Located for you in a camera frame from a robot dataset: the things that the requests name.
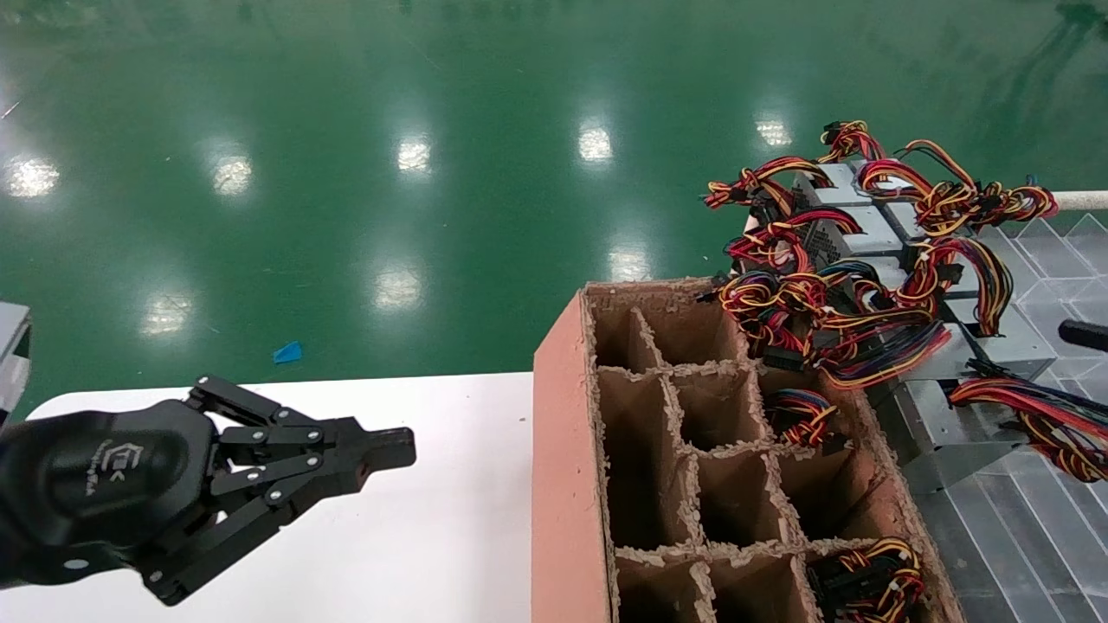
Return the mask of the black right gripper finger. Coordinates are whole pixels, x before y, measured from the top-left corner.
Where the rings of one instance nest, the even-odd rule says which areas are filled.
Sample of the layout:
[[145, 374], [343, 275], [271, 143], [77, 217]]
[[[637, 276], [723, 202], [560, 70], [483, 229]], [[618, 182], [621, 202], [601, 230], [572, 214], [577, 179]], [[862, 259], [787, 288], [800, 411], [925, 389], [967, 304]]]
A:
[[1108, 327], [1105, 324], [1066, 319], [1058, 326], [1058, 336], [1063, 343], [1086, 350], [1108, 351]]

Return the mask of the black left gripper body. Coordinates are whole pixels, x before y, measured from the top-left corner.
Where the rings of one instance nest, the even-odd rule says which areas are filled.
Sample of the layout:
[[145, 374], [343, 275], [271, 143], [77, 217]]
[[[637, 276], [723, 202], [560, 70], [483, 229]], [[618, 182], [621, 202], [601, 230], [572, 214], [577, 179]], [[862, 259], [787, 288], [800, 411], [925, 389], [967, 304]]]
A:
[[216, 426], [178, 400], [3, 430], [3, 588], [142, 568], [209, 519]]

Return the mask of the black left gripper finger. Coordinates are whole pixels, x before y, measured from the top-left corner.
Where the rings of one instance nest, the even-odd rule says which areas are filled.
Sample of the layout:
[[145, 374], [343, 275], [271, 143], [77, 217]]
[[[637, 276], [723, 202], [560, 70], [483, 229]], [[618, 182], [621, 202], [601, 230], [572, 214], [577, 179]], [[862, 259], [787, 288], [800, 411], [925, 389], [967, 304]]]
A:
[[178, 606], [312, 505], [360, 492], [377, 471], [412, 464], [414, 448], [305, 448], [269, 464], [215, 473], [198, 512], [138, 562], [144, 585], [166, 606]]
[[319, 419], [218, 377], [202, 377], [185, 402], [232, 421], [217, 448], [234, 464], [373, 473], [416, 464], [410, 428], [368, 430], [353, 417]]

